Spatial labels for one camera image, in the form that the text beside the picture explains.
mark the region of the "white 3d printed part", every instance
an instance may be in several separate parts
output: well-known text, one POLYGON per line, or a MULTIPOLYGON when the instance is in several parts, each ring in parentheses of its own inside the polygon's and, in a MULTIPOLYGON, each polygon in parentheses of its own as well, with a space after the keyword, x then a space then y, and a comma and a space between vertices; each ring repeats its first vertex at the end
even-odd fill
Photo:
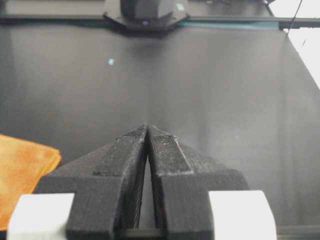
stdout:
POLYGON ((263 191, 210 191, 214 240, 277 240, 263 191))
POLYGON ((74 195, 22 195, 9 221, 7 240, 66 240, 74 195))

